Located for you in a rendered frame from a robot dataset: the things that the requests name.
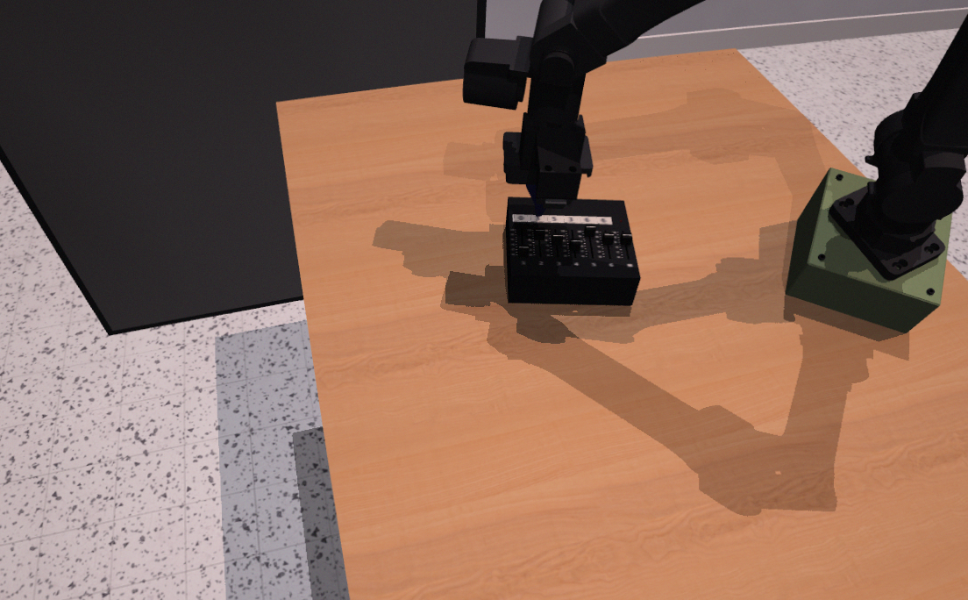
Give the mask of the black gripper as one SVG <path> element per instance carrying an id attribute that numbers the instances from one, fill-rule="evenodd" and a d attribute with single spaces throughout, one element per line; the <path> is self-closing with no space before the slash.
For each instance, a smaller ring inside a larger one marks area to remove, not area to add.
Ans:
<path id="1" fill-rule="evenodd" d="M 578 121 L 579 116 L 577 115 L 577 118 L 575 118 L 573 121 L 570 121 L 568 124 L 555 127 L 550 126 L 548 122 L 540 121 L 540 119 L 535 118 L 534 115 L 529 112 L 529 109 L 527 111 L 527 115 L 534 123 L 553 129 L 567 128 L 570 125 L 574 125 Z M 522 139 L 521 132 L 505 132 L 503 134 L 503 170 L 504 173 L 507 174 L 507 183 L 509 183 L 509 185 L 525 185 L 525 188 L 528 189 L 535 204 L 535 212 L 537 213 L 537 217 L 540 217 L 546 210 L 543 210 L 543 204 L 537 204 L 537 170 L 534 170 L 534 168 L 522 168 L 522 166 L 520 166 L 520 139 Z M 588 136 L 586 136 L 586 139 L 584 139 L 580 164 L 582 174 L 587 174 L 587 177 L 591 177 L 594 164 L 592 161 L 591 146 L 589 145 Z"/>

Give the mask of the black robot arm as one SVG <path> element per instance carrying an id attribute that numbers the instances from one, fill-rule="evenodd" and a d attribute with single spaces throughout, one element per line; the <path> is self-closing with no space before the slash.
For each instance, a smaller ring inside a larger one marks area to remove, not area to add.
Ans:
<path id="1" fill-rule="evenodd" d="M 568 124 L 579 115 L 586 73 L 703 1 L 543 0 L 533 38 L 471 40 L 464 103 L 516 111 L 528 77 L 529 112 L 550 126 Z M 537 170 L 543 210 L 563 210 L 577 200 L 584 139 L 583 115 L 574 125 L 553 129 L 523 113 L 520 166 Z M 879 178 L 836 200 L 829 214 L 876 271 L 893 281 L 946 250 L 934 234 L 936 220 L 964 200 L 968 14 L 924 90 L 876 126 L 873 147 L 865 162 L 878 168 Z"/>

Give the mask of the black lighting desk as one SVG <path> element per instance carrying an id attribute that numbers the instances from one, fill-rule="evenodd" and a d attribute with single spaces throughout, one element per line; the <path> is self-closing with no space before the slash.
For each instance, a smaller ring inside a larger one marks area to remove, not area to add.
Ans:
<path id="1" fill-rule="evenodd" d="M 641 277 L 625 200 L 537 217 L 531 197 L 508 196 L 507 274 L 509 302 L 632 305 Z"/>

